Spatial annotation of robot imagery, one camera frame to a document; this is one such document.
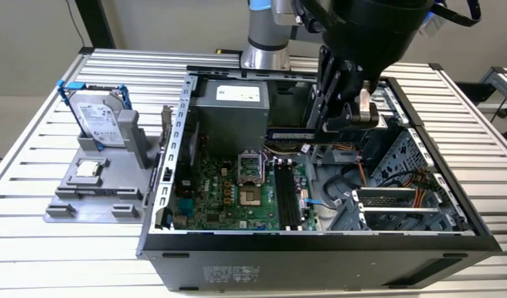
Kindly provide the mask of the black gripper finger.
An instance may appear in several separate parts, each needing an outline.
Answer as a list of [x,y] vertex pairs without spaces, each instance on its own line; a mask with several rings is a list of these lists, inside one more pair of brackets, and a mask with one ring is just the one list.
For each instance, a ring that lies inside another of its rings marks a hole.
[[344,100],[349,108],[350,126],[358,129],[373,128],[378,122],[378,114],[370,95],[377,87],[377,78],[369,77],[364,69],[352,65],[344,83]]
[[350,126],[354,115],[354,101],[346,95],[349,68],[332,54],[326,46],[320,47],[317,61],[316,96],[317,129],[340,132]]

